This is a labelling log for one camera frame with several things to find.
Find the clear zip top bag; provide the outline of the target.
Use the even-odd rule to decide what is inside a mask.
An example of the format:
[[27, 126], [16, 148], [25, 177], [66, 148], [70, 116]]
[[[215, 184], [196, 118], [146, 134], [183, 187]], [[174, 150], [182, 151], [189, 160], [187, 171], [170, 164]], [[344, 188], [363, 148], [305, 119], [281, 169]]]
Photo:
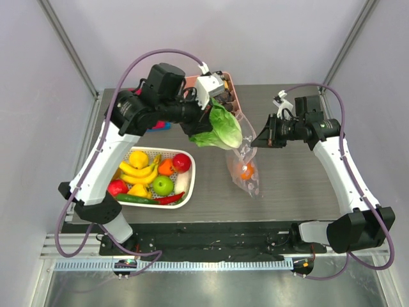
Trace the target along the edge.
[[[241, 111], [235, 113], [235, 118], [242, 128], [243, 139], [239, 148], [226, 152], [226, 164], [233, 183], [248, 193], [250, 197], [257, 198], [260, 196], [259, 172], [256, 162], [257, 148], [251, 147], [251, 143], [256, 138], [256, 133], [250, 121]], [[240, 173], [242, 168], [249, 162], [254, 166], [255, 173], [250, 180], [244, 181], [240, 178]]]

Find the green toy lettuce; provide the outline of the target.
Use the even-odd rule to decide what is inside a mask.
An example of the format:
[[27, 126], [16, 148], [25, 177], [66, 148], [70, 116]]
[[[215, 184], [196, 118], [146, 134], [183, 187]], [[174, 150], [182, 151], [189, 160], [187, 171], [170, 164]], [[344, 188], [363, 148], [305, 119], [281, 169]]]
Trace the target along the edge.
[[210, 132], [189, 137], [198, 147], [215, 146], [223, 150], [237, 149], [242, 144], [242, 128], [235, 116], [214, 98], [209, 114]]

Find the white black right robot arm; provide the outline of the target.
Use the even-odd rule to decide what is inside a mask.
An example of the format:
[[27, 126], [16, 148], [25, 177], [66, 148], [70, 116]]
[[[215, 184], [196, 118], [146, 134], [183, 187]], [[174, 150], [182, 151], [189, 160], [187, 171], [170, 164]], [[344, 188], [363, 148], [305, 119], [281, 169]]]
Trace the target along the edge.
[[395, 221], [394, 211], [380, 206], [367, 188], [340, 133], [340, 123], [325, 118], [319, 96], [297, 97], [294, 104], [283, 100], [251, 143], [257, 148], [283, 148], [288, 141], [303, 141], [332, 184], [341, 216], [335, 221], [299, 224], [288, 237], [290, 248], [297, 253], [312, 243], [330, 246], [336, 253], [377, 248], [386, 239], [378, 220], [382, 219], [386, 228]]

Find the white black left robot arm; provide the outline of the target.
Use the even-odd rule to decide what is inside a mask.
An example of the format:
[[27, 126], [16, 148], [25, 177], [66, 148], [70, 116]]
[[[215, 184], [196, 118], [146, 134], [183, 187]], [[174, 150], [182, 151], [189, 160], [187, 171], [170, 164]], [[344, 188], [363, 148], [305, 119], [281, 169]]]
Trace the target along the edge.
[[124, 155], [158, 121], [181, 123], [188, 136], [210, 130], [205, 114], [214, 83], [209, 80], [209, 71], [203, 72], [194, 87], [188, 88], [184, 71], [159, 63], [136, 90], [117, 90], [85, 165], [73, 180], [58, 187], [64, 199], [75, 205], [78, 216], [104, 227], [122, 255], [135, 250], [136, 239], [121, 205], [107, 190], [111, 178]]

